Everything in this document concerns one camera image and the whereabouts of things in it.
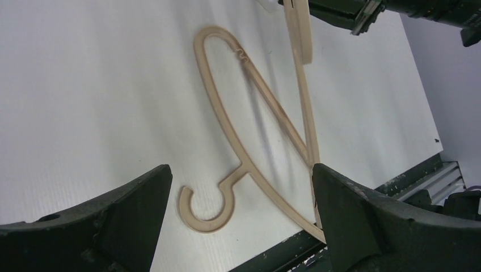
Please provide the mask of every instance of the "white backdrop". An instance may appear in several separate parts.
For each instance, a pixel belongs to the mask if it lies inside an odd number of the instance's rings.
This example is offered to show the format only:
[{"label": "white backdrop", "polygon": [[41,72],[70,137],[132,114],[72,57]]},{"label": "white backdrop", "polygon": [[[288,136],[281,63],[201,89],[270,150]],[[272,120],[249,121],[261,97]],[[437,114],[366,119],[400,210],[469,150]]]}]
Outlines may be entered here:
[{"label": "white backdrop", "polygon": [[[282,9],[254,0],[2,1],[0,224],[32,222],[114,189],[156,165],[174,180],[152,271],[226,271],[299,228],[246,177],[230,223],[202,235],[181,221],[219,211],[216,184],[239,161],[211,109],[192,49],[202,27],[231,31],[303,134]],[[397,14],[360,37],[313,18],[306,66],[321,159],[371,188],[442,150]],[[208,41],[241,140],[279,192],[314,221],[309,177],[235,56]]]}]

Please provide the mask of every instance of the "clothes hanger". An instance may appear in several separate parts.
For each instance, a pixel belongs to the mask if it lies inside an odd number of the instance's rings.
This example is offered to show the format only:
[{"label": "clothes hanger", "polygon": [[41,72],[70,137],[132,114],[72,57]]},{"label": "clothes hanger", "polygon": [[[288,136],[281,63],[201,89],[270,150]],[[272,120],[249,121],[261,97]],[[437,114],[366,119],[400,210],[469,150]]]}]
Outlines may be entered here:
[{"label": "clothes hanger", "polygon": [[[207,60],[204,47],[205,40],[208,37],[219,37],[223,39],[229,45],[231,50],[237,54],[247,75],[254,82],[263,99],[267,102],[283,131],[293,142],[296,150],[299,152],[302,159],[310,169],[310,176],[312,176],[312,167],[315,163],[320,162],[319,147],[317,144],[317,135],[315,132],[314,117],[309,98],[309,91],[307,89],[307,80],[302,66],[303,63],[307,63],[312,60],[312,42],[310,47],[308,44],[303,45],[303,43],[307,43],[309,40],[312,41],[312,33],[310,29],[310,21],[309,24],[306,24],[306,22],[301,23],[297,19],[300,16],[305,15],[305,6],[303,8],[299,7],[297,10],[296,7],[302,5],[300,3],[293,5],[290,1],[291,0],[285,1],[284,7],[294,56],[294,64],[296,66],[299,94],[301,95],[301,108],[307,145],[304,144],[302,138],[297,133],[284,109],[279,104],[272,91],[269,89],[257,68],[249,59],[247,53],[244,51],[238,40],[229,31],[218,26],[206,27],[202,29],[195,37],[194,51],[197,59],[197,65],[204,82],[204,87],[208,93],[210,102],[216,113],[219,123],[221,124],[222,130],[224,131],[231,147],[240,160],[240,166],[218,184],[219,190],[223,196],[223,207],[221,212],[211,220],[200,220],[195,217],[191,208],[193,190],[188,186],[182,188],[179,197],[180,216],[184,220],[185,224],[195,231],[203,233],[215,232],[229,222],[232,214],[234,213],[235,207],[233,186],[239,180],[241,180],[242,177],[249,174],[256,184],[261,188],[261,190],[287,216],[289,216],[293,221],[295,221],[299,226],[301,226],[315,238],[324,243],[326,242],[323,231],[311,224],[307,219],[300,215],[299,212],[296,211],[281,195],[279,195],[279,193],[270,185],[270,183],[265,179],[257,166],[254,164],[252,159],[249,157],[223,107],[216,84],[210,71],[209,62]],[[307,7],[307,14],[307,18],[309,19],[309,7]],[[315,214],[317,224],[320,226],[320,218],[316,207]]]}]

